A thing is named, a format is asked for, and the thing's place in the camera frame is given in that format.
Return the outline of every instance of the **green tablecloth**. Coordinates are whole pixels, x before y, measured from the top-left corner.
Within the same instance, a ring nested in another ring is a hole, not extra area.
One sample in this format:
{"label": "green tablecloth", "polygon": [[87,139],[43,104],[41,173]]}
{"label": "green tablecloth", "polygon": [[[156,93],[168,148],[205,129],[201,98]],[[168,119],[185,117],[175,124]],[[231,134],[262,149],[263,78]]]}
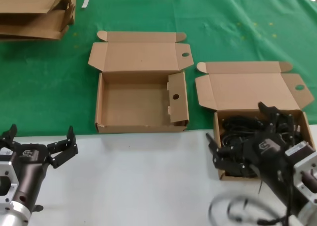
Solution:
{"label": "green tablecloth", "polygon": [[[61,41],[0,44],[0,131],[19,136],[96,133],[99,72],[88,66],[99,30],[182,31],[200,61],[282,60],[317,96],[317,3],[309,0],[78,0],[76,23]],[[186,70],[188,129],[212,128],[199,106],[196,66]],[[317,123],[317,102],[305,108]]]}

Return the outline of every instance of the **box tab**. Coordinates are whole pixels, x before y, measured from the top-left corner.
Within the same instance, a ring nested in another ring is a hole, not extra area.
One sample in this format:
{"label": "box tab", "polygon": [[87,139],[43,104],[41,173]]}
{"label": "box tab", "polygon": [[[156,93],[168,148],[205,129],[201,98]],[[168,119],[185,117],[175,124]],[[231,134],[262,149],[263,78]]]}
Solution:
{"label": "box tab", "polygon": [[170,121],[189,120],[185,73],[168,76],[167,90],[169,91]]}

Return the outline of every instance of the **open cardboard box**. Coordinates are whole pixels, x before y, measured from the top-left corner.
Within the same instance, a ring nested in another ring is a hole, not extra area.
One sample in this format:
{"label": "open cardboard box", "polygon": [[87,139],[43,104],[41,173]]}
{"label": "open cardboard box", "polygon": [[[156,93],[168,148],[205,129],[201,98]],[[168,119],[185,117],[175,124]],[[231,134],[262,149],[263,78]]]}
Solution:
{"label": "open cardboard box", "polygon": [[[196,78],[199,104],[215,112],[214,139],[221,147],[224,132],[222,120],[234,115],[264,116],[258,102],[276,106],[291,113],[305,141],[315,148],[305,112],[301,109],[314,101],[314,97],[298,74],[284,73],[292,69],[288,62],[200,62],[197,69],[208,75]],[[243,179],[218,171],[222,180]]]}
{"label": "open cardboard box", "polygon": [[0,0],[0,39],[61,39],[76,0]]}
{"label": "open cardboard box", "polygon": [[179,132],[189,121],[185,74],[194,64],[185,33],[99,31],[89,65],[99,76],[99,133]]}

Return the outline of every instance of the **empty cardboard box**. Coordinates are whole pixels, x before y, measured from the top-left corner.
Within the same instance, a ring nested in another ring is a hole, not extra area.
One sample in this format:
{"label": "empty cardboard box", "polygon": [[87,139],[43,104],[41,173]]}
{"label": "empty cardboard box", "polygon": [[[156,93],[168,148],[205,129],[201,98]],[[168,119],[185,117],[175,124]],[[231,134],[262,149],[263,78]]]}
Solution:
{"label": "empty cardboard box", "polygon": [[[285,73],[292,69],[288,62],[200,62],[197,69],[208,75],[196,78],[199,104],[215,112],[214,139],[221,147],[220,135],[224,132],[222,120],[234,115],[264,116],[258,103],[276,106],[291,113],[301,126],[305,141],[315,148],[305,112],[301,109],[314,101],[314,97],[298,74]],[[222,180],[237,180],[218,171]]]}
{"label": "empty cardboard box", "polygon": [[60,39],[74,22],[76,0],[0,0],[0,39]]}
{"label": "empty cardboard box", "polygon": [[99,76],[100,133],[179,132],[189,121],[183,69],[194,64],[184,33],[99,31],[89,65]]}

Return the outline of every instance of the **white table surface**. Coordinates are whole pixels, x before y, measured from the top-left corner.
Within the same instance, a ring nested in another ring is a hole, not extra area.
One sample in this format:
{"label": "white table surface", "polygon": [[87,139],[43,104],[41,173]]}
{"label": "white table surface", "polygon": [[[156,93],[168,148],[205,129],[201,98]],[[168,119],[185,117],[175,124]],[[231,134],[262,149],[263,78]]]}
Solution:
{"label": "white table surface", "polygon": [[[311,130],[317,141],[317,125]],[[29,226],[209,226],[209,203],[225,191],[260,197],[282,216],[285,207],[265,184],[258,196],[260,182],[218,179],[205,133],[77,136],[79,154],[49,168],[37,201],[44,210],[33,213]],[[62,139],[15,140],[49,144]],[[215,208],[222,226],[233,225],[226,206]]]}

